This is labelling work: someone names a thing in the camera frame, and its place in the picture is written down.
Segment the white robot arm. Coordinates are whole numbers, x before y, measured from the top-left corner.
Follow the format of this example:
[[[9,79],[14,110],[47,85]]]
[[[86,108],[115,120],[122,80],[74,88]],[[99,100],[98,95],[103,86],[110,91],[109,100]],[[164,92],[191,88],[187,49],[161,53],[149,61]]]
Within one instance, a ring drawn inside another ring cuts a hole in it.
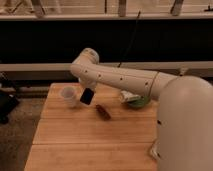
[[[70,72],[87,88],[102,83],[158,102],[157,171],[213,171],[213,84],[197,76],[103,66],[91,48]]]

